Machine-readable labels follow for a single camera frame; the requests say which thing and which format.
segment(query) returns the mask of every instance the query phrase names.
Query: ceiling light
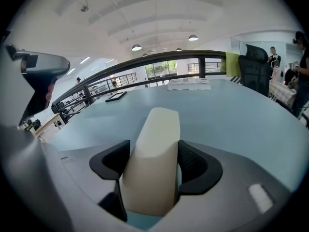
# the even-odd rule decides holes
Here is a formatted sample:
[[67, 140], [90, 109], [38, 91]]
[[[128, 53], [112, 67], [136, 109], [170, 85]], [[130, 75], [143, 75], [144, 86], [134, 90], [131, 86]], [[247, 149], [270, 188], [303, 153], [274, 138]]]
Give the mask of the ceiling light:
[[[75, 68], [73, 68], [72, 70], [70, 70], [68, 74], [70, 74], [70, 73], [71, 73], [72, 71], [74, 71], [74, 70], [75, 70]], [[67, 74], [67, 75], [68, 75], [68, 74]]]
[[198, 37], [194, 34], [190, 35], [189, 37], [189, 41], [197, 41], [198, 40]]
[[82, 62], [80, 62], [80, 64], [86, 62], [88, 59], [90, 59], [90, 57], [86, 57]]
[[132, 46], [132, 51], [138, 51], [141, 50], [141, 46], [139, 44], [135, 44]]
[[89, 7], [85, 5], [81, 8], [81, 12], [86, 12], [88, 10], [89, 10]]

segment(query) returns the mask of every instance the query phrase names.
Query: white ceiling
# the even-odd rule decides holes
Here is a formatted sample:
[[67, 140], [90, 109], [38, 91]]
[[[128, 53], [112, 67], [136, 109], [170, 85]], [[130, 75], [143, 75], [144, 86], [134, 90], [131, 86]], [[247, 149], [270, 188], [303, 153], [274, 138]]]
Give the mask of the white ceiling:
[[[12, 25], [19, 48], [118, 62], [163, 48], [202, 48], [215, 39], [262, 30], [296, 30], [281, 0], [30, 0]], [[199, 40], [189, 42], [196, 34]], [[131, 52], [133, 44], [143, 49]]]

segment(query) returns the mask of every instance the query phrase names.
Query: ceiling spotlight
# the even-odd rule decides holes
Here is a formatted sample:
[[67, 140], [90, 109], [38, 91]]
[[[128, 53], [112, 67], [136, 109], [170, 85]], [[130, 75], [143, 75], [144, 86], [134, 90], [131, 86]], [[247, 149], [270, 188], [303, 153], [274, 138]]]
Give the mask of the ceiling spotlight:
[[141, 46], [139, 44], [135, 44], [132, 46], [132, 51], [138, 51], [141, 50]]
[[85, 5], [81, 8], [81, 12], [86, 12], [88, 10], [89, 10], [89, 7]]
[[189, 37], [189, 41], [197, 41], [198, 40], [198, 37], [194, 34], [190, 35]]

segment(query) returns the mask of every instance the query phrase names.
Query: tree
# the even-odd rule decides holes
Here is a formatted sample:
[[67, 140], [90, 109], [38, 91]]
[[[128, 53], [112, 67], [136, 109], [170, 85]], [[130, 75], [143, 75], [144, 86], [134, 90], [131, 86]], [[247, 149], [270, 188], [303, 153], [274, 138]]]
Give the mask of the tree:
[[165, 70], [167, 69], [169, 66], [168, 66], [168, 63], [165, 61], [162, 63], [162, 68]]
[[176, 61], [175, 60], [169, 61], [169, 72], [176, 73]]
[[154, 67], [152, 64], [147, 64], [145, 65], [146, 68], [146, 73], [147, 73], [147, 77], [152, 77], [154, 76]]

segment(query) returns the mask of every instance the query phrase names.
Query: person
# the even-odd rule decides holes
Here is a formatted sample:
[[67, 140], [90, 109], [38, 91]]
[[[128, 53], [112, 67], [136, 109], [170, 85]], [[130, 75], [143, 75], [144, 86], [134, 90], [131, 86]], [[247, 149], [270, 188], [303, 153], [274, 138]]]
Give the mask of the person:
[[271, 56], [269, 56], [268, 58], [268, 63], [271, 66], [271, 70], [270, 70], [270, 77], [272, 77], [272, 73], [274, 70], [275, 66], [280, 66], [280, 62], [281, 62], [281, 56], [276, 54], [276, 48], [275, 47], [271, 47], [270, 48], [270, 52], [271, 52]]
[[299, 31], [296, 32], [293, 43], [304, 52], [299, 67], [295, 67], [295, 70], [298, 71], [298, 90], [292, 106], [292, 113], [298, 118], [302, 108], [309, 101], [309, 43], [305, 35]]

